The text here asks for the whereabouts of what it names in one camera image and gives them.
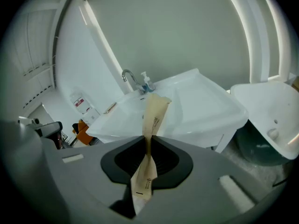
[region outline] soap dispenser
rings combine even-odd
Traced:
[[[155,90],[155,85],[151,82],[150,78],[146,76],[146,72],[142,72],[141,75],[144,76],[144,82],[146,85],[146,90],[152,92]]]

